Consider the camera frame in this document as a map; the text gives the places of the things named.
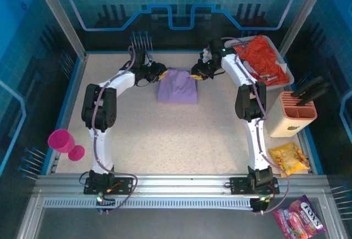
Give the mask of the purple t-shirt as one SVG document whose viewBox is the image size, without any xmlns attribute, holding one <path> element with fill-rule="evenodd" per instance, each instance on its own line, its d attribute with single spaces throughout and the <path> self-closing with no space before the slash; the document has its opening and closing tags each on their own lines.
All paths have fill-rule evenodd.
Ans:
<svg viewBox="0 0 352 239">
<path fill-rule="evenodd" d="M 162 103 L 197 104 L 197 81 L 189 71 L 169 68 L 159 82 L 157 100 Z"/>
</svg>

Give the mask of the orange t-shirt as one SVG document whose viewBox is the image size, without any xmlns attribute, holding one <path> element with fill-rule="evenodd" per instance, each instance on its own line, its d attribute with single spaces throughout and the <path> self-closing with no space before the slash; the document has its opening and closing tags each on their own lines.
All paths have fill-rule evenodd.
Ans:
<svg viewBox="0 0 352 239">
<path fill-rule="evenodd" d="M 247 61 L 253 77 L 266 86 L 282 85 L 289 82 L 289 75 L 276 63 L 277 56 L 268 41 L 262 36 L 256 36 L 244 46 L 234 46 L 236 52 L 241 52 L 239 58 Z"/>
</svg>

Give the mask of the white plastic basket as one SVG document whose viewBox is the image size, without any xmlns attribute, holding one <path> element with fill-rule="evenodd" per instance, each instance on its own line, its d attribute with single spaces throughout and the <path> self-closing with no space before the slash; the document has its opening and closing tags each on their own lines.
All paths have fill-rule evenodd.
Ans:
<svg viewBox="0 0 352 239">
<path fill-rule="evenodd" d="M 280 63 L 280 64 L 284 64 L 286 63 L 283 59 L 283 57 L 280 55 L 280 53 L 278 52 L 278 49 L 276 49 L 273 41 L 268 37 L 268 36 L 265 36 L 265 35 L 262 35 L 269 43 L 269 45 L 274 49 L 275 53 L 276 53 L 276 56 L 277 56 L 277 61 Z M 251 40 L 253 40 L 256 36 L 248 36 L 248 37 L 242 37 L 242 38 L 230 38 L 228 40 L 225 41 L 225 46 L 226 47 L 230 47 L 230 48 L 233 48 L 234 46 L 244 46 L 244 48 L 246 48 L 246 44 L 248 44 Z M 286 84 L 282 84 L 282 85 L 274 85 L 274 86 L 267 86 L 267 89 L 268 90 L 276 90 L 276 89 L 279 89 L 279 88 L 283 88 L 285 86 L 289 86 L 291 85 L 293 82 L 294 82 L 294 77 L 293 77 L 293 74 L 291 73 L 291 71 L 289 70 L 289 67 L 287 65 L 287 74 L 289 75 L 289 82 L 286 83 Z"/>
</svg>

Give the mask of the beige knife block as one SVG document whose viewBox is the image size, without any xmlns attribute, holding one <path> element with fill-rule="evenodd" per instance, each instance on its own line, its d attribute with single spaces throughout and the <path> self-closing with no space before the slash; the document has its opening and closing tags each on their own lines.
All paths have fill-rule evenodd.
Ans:
<svg viewBox="0 0 352 239">
<path fill-rule="evenodd" d="M 292 137 L 317 119 L 313 101 L 298 106 L 300 99 L 292 97 L 291 93 L 281 92 L 268 112 L 265 125 L 271 137 Z"/>
</svg>

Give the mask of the pink goblet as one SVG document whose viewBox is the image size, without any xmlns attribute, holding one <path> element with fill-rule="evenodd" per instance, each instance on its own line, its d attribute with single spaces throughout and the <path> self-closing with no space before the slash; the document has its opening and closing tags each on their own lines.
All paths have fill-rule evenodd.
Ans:
<svg viewBox="0 0 352 239">
<path fill-rule="evenodd" d="M 52 132 L 48 138 L 50 148 L 68 155 L 69 160 L 79 161 L 85 155 L 85 148 L 76 144 L 74 137 L 65 129 Z"/>
</svg>

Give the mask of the yellow snack bag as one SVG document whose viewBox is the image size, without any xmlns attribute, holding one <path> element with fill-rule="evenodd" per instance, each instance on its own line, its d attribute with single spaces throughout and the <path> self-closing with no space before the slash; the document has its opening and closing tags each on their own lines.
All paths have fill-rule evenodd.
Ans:
<svg viewBox="0 0 352 239">
<path fill-rule="evenodd" d="M 287 175 L 291 175 L 300 170 L 310 169 L 309 160 L 294 142 L 276 148 L 270 148 L 268 152 L 275 163 L 284 170 Z"/>
</svg>

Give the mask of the purple Fox's candy bag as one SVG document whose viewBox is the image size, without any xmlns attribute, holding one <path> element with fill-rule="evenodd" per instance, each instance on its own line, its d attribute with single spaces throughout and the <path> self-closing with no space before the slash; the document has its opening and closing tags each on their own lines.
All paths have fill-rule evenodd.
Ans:
<svg viewBox="0 0 352 239">
<path fill-rule="evenodd" d="M 286 239 L 310 239 L 326 232 L 325 226 L 306 195 L 272 213 Z"/>
</svg>

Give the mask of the black handled knife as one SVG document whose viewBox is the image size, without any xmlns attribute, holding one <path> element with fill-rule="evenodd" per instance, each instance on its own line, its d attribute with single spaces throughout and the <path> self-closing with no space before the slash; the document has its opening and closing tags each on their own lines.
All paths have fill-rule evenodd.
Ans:
<svg viewBox="0 0 352 239">
<path fill-rule="evenodd" d="M 321 82 L 318 85 L 315 85 L 312 89 L 308 90 L 306 93 L 310 93 L 310 92 L 313 92 L 313 91 L 316 91 L 316 90 L 319 90 L 319 89 L 322 89 L 322 88 L 328 88 L 329 89 L 330 85 L 331 84 L 329 82 Z M 304 94 L 298 97 L 300 99 L 300 101 L 302 100 Z"/>
<path fill-rule="evenodd" d="M 294 92 L 291 93 L 292 97 L 299 97 L 306 93 L 308 90 L 312 89 L 315 85 L 323 82 L 324 78 L 322 76 L 316 77 L 298 87 Z"/>
<path fill-rule="evenodd" d="M 305 104 L 315 100 L 316 98 L 323 96 L 325 93 L 328 92 L 328 90 L 329 90 L 328 88 L 322 88 L 322 89 L 304 94 L 302 100 L 299 102 L 300 106 L 304 106 Z"/>
</svg>

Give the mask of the aluminium frame post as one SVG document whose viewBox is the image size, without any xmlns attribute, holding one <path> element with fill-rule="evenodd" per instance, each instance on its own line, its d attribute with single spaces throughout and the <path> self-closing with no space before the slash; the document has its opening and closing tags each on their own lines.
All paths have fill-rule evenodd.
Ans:
<svg viewBox="0 0 352 239">
<path fill-rule="evenodd" d="M 62 28 L 64 34 L 66 35 L 68 41 L 73 47 L 77 56 L 83 60 L 86 56 L 86 51 L 83 44 L 81 43 L 79 36 L 77 35 L 73 25 L 71 24 L 64 8 L 62 7 L 59 0 L 45 0 L 49 6 L 54 17 L 58 21 L 60 27 Z"/>
<path fill-rule="evenodd" d="M 307 17 L 311 13 L 317 0 L 304 0 L 298 13 L 296 14 L 291 26 L 289 27 L 284 39 L 279 47 L 279 53 L 282 57 L 286 55 L 290 46 L 293 44 L 296 36 L 298 35 L 300 29 L 302 28 Z"/>
</svg>

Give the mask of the aluminium base frame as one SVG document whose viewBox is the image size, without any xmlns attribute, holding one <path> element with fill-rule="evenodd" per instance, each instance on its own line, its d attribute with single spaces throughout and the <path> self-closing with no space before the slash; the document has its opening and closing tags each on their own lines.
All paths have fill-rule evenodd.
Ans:
<svg viewBox="0 0 352 239">
<path fill-rule="evenodd" d="M 41 175 L 31 193 L 16 239 L 35 239 L 47 198 L 94 198 L 83 194 L 79 174 L 59 173 Z M 224 184 L 230 175 L 139 175 L 136 190 L 131 198 L 248 198 L 248 194 L 232 195 Z M 302 194 L 318 200 L 321 216 L 329 238 L 347 239 L 348 235 L 335 204 L 328 179 L 324 175 L 295 174 L 288 179 L 278 178 L 281 198 Z"/>
</svg>

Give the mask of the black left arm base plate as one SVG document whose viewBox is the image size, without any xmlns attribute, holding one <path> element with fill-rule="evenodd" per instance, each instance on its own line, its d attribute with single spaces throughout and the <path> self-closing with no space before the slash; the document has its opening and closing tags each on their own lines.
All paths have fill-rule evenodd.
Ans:
<svg viewBox="0 0 352 239">
<path fill-rule="evenodd" d="M 88 177 L 84 184 L 84 194 L 104 195 L 117 194 L 129 195 L 133 187 L 133 178 L 130 177 L 113 177 L 112 179 L 92 179 Z"/>
</svg>

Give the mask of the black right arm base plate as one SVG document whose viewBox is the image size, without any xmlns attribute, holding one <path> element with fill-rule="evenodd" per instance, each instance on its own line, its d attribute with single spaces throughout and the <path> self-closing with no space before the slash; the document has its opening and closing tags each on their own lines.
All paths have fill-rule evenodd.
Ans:
<svg viewBox="0 0 352 239">
<path fill-rule="evenodd" d="M 252 186 L 247 177 L 231 177 L 228 182 L 224 184 L 226 188 L 230 189 L 232 195 L 240 194 L 280 194 L 278 180 L 276 177 L 266 184 L 259 186 Z"/>
</svg>

